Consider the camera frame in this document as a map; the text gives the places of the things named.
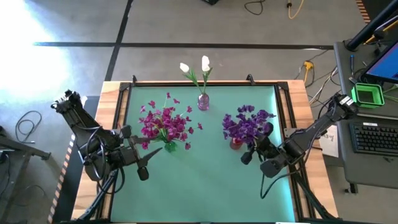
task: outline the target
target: pink vase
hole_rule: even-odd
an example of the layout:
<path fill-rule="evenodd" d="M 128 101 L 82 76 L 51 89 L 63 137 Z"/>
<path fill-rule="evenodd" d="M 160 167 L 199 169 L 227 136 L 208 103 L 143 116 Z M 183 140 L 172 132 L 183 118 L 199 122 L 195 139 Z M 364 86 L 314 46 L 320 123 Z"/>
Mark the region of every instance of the pink vase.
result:
<path fill-rule="evenodd" d="M 242 147 L 243 145 L 243 141 L 237 138 L 232 138 L 231 142 L 229 144 L 229 146 L 231 147 L 231 149 L 233 150 L 238 150 Z"/>
<path fill-rule="evenodd" d="M 198 108 L 201 111 L 206 111 L 209 109 L 210 98 L 204 93 L 198 96 Z"/>

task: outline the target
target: monitor screen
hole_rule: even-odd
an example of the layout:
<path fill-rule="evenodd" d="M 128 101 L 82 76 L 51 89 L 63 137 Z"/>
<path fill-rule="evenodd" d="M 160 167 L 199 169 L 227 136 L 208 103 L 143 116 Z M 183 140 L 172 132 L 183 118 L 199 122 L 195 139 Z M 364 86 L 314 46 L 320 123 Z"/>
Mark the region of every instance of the monitor screen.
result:
<path fill-rule="evenodd" d="M 366 73 L 398 82 L 398 42 L 388 49 Z"/>

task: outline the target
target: gray floor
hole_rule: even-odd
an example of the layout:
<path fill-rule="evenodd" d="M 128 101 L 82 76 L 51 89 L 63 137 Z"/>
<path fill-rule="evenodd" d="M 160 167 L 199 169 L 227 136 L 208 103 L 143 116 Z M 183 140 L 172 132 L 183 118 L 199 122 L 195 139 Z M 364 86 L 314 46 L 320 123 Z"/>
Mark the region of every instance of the gray floor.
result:
<path fill-rule="evenodd" d="M 114 42 L 127 0 L 11 2 L 7 11 L 12 12 L 12 22 L 2 29 L 10 35 L 0 37 L 3 43 L 15 43 L 4 44 L 2 49 L 7 59 L 0 75 L 0 124 L 14 138 L 17 120 L 26 111 L 40 111 L 44 120 L 31 139 L 36 140 L 36 147 L 53 155 L 48 162 L 33 158 L 25 180 L 26 185 L 41 185 L 48 197 L 32 191 L 31 200 L 38 201 L 39 206 L 15 207 L 12 220 L 28 218 L 29 223 L 44 223 L 71 133 L 49 105 L 68 88 L 82 95 L 99 95 L 113 48 L 30 44 Z M 246 12 L 245 2 L 220 0 L 211 7 L 200 0 L 134 0 L 123 42 L 332 45 L 351 38 L 364 26 L 354 0 L 307 0 L 292 21 L 287 18 L 283 1 L 266 1 L 261 16 Z M 294 1 L 294 8 L 297 6 L 298 1 Z M 304 60 L 320 52 L 121 48 L 112 80 L 130 80 L 132 75 L 140 80 L 182 80 L 179 63 L 200 69 L 202 55 L 209 56 L 214 66 L 211 79 L 243 79 L 248 73 L 255 79 L 292 79 Z M 313 62 L 315 76 L 320 77 L 335 66 L 334 53 L 331 50 Z M 314 95 L 323 81 L 308 88 L 308 94 Z M 327 84 L 321 100 L 339 89 Z M 312 109 L 314 116 L 319 109 Z M 328 174 L 341 217 L 395 223 L 397 190 L 359 186 L 359 195 L 345 195 L 342 190 L 347 183 L 341 168 L 328 167 Z"/>

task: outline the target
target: flower bouquet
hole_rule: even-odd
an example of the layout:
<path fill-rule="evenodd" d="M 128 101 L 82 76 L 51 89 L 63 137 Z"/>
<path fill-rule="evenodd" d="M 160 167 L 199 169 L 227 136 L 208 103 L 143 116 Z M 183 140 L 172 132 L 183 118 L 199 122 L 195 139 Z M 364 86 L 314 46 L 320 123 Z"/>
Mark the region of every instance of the flower bouquet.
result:
<path fill-rule="evenodd" d="M 209 78 L 210 72 L 212 71 L 213 68 L 209 67 L 210 61 L 207 56 L 203 56 L 201 58 L 201 70 L 203 71 L 203 89 L 200 88 L 198 84 L 198 79 L 197 76 L 195 75 L 195 72 L 189 68 L 188 65 L 185 65 L 184 63 L 180 63 L 180 69 L 183 72 L 183 76 L 185 76 L 187 79 L 191 80 L 200 90 L 200 95 L 198 97 L 198 108 L 202 111 L 206 111 L 209 109 L 209 102 L 210 98 L 206 94 L 206 84 L 207 84 L 207 79 Z"/>
<path fill-rule="evenodd" d="M 275 115 L 259 110 L 253 113 L 254 106 L 243 105 L 238 108 L 237 121 L 232 120 L 232 116 L 225 114 L 223 119 L 224 138 L 231 137 L 231 148 L 239 149 L 245 142 L 247 145 L 256 144 L 255 139 L 260 135 L 270 135 L 274 129 L 267 118 L 273 118 Z"/>
<path fill-rule="evenodd" d="M 147 112 L 145 118 L 139 118 L 139 123 L 144 124 L 141 129 L 141 133 L 151 140 L 151 142 L 163 141 L 165 143 L 165 149 L 169 152 L 175 151 L 177 147 L 176 141 L 185 142 L 188 138 L 188 133 L 193 134 L 194 128 L 186 128 L 188 122 L 192 120 L 189 116 L 183 117 L 184 113 L 191 113 L 192 108 L 187 107 L 187 110 L 182 114 L 176 114 L 172 116 L 175 111 L 175 107 L 166 107 L 166 102 L 171 99 L 170 93 L 167 93 L 165 103 L 163 105 L 162 111 L 156 109 L 155 102 L 151 100 L 148 105 L 155 109 L 154 112 L 149 110 L 147 112 L 146 106 L 141 106 L 140 113 Z M 174 104 L 179 104 L 180 102 L 173 99 Z M 198 129 L 203 129 L 202 125 L 198 123 Z M 148 149 L 148 142 L 143 142 L 142 148 Z M 191 148 L 190 142 L 185 143 L 185 149 Z"/>

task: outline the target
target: computer monitor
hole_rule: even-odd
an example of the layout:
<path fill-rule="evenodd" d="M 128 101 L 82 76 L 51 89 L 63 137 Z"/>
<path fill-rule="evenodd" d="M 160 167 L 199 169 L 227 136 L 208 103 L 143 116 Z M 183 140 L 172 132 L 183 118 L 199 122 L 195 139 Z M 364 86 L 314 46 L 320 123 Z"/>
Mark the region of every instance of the computer monitor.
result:
<path fill-rule="evenodd" d="M 368 66 L 364 75 L 390 83 L 398 83 L 398 41 L 384 50 Z"/>

